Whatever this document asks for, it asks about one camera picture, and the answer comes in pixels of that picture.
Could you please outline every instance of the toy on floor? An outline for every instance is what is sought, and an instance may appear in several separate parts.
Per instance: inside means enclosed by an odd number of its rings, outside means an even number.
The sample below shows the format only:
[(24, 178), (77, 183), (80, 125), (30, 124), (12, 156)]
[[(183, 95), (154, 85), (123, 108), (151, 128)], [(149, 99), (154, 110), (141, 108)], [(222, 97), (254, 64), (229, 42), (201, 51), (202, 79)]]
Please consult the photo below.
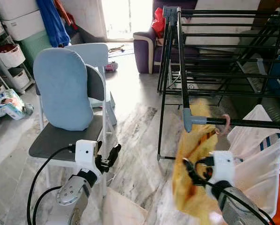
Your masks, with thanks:
[(115, 61), (109, 62), (106, 66), (106, 72), (114, 72), (118, 69), (118, 63)]
[(110, 48), (108, 49), (108, 53), (113, 53), (113, 52), (116, 52), (116, 51), (121, 51), (121, 52), (124, 52), (125, 49), (123, 48), (125, 45), (121, 45), (119, 47), (115, 47), (115, 48)]

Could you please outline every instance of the white wall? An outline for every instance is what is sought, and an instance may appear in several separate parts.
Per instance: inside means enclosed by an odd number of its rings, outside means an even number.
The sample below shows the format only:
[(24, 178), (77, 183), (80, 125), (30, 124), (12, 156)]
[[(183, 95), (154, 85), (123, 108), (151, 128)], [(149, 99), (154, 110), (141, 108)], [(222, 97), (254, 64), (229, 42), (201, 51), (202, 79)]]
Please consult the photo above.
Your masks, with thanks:
[(95, 37), (106, 38), (101, 0), (61, 0), (78, 26)]

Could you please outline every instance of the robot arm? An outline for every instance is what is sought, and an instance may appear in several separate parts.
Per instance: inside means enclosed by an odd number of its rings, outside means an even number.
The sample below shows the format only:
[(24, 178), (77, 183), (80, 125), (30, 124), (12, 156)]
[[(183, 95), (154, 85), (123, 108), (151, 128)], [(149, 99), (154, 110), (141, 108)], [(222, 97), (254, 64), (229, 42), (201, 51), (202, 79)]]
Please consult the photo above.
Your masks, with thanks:
[(99, 142), (79, 140), (76, 142), (75, 160), (80, 171), (72, 175), (57, 195), (46, 225), (79, 225), (87, 207), (91, 188), (100, 181), (104, 172), (114, 165), (121, 146), (113, 147), (109, 157), (102, 160), (98, 155)]
[(241, 190), (232, 186), (234, 184), (235, 168), (231, 152), (214, 151), (213, 156), (207, 157), (202, 161), (204, 161), (205, 165), (212, 167), (212, 177), (208, 181), (196, 173), (195, 167), (190, 161), (183, 159), (193, 184), (204, 186), (207, 194), (218, 201), (222, 216), (227, 224), (268, 225), (266, 220), (258, 213), (257, 205), (246, 197)]

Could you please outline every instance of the red bag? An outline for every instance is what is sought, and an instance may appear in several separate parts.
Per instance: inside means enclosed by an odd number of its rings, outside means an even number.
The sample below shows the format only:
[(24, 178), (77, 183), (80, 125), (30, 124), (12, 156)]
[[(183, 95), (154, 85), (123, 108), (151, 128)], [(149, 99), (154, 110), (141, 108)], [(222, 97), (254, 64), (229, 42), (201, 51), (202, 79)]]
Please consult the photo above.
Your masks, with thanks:
[(154, 12), (154, 20), (151, 27), (154, 29), (158, 38), (162, 38), (165, 30), (165, 18), (163, 18), (163, 9), (157, 8)]

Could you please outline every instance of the black cable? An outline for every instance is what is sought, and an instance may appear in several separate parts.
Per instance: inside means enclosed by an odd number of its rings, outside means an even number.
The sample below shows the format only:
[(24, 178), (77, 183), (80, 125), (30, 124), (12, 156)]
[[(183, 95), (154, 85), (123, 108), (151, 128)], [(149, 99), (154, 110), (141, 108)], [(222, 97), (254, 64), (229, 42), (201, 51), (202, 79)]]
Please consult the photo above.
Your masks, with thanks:
[(36, 181), (37, 181), (37, 178), (40, 174), (40, 172), (43, 170), (43, 168), (47, 165), (47, 163), (56, 155), (58, 154), (59, 152), (61, 151), (64, 151), (64, 150), (69, 150), (70, 149), (70, 146), (68, 147), (65, 147), (65, 148), (61, 148), (59, 150), (57, 150), (55, 153), (53, 153), (45, 162), (44, 164), (41, 166), (41, 168), (38, 170), (38, 172), (36, 173), (36, 176), (34, 177), (33, 181), (32, 181), (32, 184), (31, 184), (31, 187), (30, 187), (30, 190), (29, 190), (29, 194), (28, 194), (28, 200), (27, 200), (27, 212), (26, 212), (26, 216), (27, 216), (27, 223), (28, 225), (32, 225), (31, 223), (31, 218), (30, 218), (30, 203), (31, 203), (31, 196), (32, 196), (32, 192), (33, 192), (33, 189), (35, 187), (35, 184), (36, 184)]
[(60, 189), (60, 188), (61, 188), (61, 186), (57, 186), (57, 187), (53, 187), (51, 189), (48, 189), (38, 198), (37, 203), (35, 205), (35, 208), (33, 210), (33, 214), (32, 214), (32, 224), (33, 225), (36, 225), (37, 210), (38, 210), (38, 206), (40, 205), (40, 202), (41, 202), (42, 198), (44, 198), (44, 196), (46, 194), (48, 194), (49, 192)]
[(271, 219), (271, 217), (262, 209), (258, 208), (258, 210), (270, 221), (271, 225), (275, 225), (274, 221)]
[[(251, 206), (249, 206), (246, 202), (242, 201), (240, 198), (234, 196), (232, 193), (229, 193), (228, 191), (222, 190), (222, 188), (205, 181), (204, 179), (202, 179), (203, 182), (207, 185), (210, 185), (212, 188), (215, 188), (219, 191), (221, 191), (223, 194), (227, 195), (228, 197), (231, 197), (232, 199), (234, 199), (235, 201), (237, 201), (238, 203), (240, 203), (241, 205), (243, 205), (245, 208), (247, 208), (248, 210), (250, 210), (259, 220), (261, 220), (264, 224), (269, 225), (269, 223), (256, 211), (254, 210)], [(275, 223), (273, 222), (273, 220), (270, 218), (269, 221), (271, 222), (272, 225), (275, 225)]]

